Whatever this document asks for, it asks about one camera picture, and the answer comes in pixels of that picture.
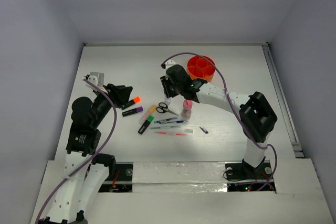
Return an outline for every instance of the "robotic arm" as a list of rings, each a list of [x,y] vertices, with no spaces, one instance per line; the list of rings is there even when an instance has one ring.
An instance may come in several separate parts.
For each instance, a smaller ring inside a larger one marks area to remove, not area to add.
[[[117,108],[126,105],[133,89],[112,84],[104,86],[103,73],[91,72],[85,79],[106,93]],[[88,97],[80,97],[71,106],[72,125],[62,175],[68,181],[58,189],[46,218],[39,220],[38,224],[87,224],[85,215],[99,188],[109,176],[115,176],[115,157],[95,154],[101,136],[97,128],[112,105],[100,92],[94,90],[94,93],[97,97],[93,101]],[[93,155],[95,157],[90,163],[69,177]]]
[[[210,104],[232,113],[227,101],[227,94],[222,88],[202,79],[192,80],[180,65],[170,66],[166,70],[166,75],[162,76],[160,80],[167,98],[180,94],[187,100]],[[230,99],[242,123],[251,133],[254,140],[259,146],[265,147],[269,133],[273,130],[277,121],[277,116],[265,96],[260,92],[255,92],[253,95],[231,92]],[[241,169],[232,171],[232,173],[240,173],[241,177],[245,179],[253,179],[258,174],[264,160],[265,150],[258,148],[248,138]]]

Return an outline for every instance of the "blue pen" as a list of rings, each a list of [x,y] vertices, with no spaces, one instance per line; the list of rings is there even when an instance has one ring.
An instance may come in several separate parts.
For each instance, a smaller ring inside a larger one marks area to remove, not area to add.
[[[170,128],[181,128],[181,126],[175,125],[175,126],[151,127],[151,129],[170,129]]]
[[[162,120],[158,120],[158,121],[155,121],[154,123],[162,123],[162,122],[166,122],[166,121],[170,121],[170,120],[175,120],[177,118],[167,118],[167,119],[162,119]]]
[[[180,121],[173,121],[173,122],[162,122],[161,124],[166,124],[166,123],[186,123],[187,121],[183,121],[183,120],[180,120]]]

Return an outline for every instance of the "green highlighter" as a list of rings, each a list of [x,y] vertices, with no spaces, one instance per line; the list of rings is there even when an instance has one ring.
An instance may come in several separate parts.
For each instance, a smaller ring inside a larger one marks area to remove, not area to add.
[[[138,130],[138,133],[140,135],[142,135],[142,133],[145,132],[145,130],[148,128],[148,126],[151,124],[151,122],[153,121],[154,117],[152,115],[150,115],[146,121],[141,125],[140,129]]]

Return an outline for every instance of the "screw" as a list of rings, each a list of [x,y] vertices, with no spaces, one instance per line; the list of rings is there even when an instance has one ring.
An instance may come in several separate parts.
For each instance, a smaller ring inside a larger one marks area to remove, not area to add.
[[[233,169],[232,169],[231,167],[228,167],[228,168],[226,169],[226,174],[227,174],[227,175],[232,175],[232,174],[233,174]]]
[[[265,173],[268,174],[268,175],[272,174],[272,169],[270,167],[266,167],[265,168]]]
[[[132,176],[132,174],[133,174],[133,170],[132,169],[127,169],[126,170],[126,176]]]

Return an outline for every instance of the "gray wall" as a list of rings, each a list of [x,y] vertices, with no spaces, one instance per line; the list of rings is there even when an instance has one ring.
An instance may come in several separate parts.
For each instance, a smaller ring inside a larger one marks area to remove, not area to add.
[[[297,0],[271,49],[299,140],[336,220],[336,0]]]
[[[0,222],[29,223],[82,42],[60,0],[0,6]]]
[[[294,0],[63,0],[85,42],[270,41]]]

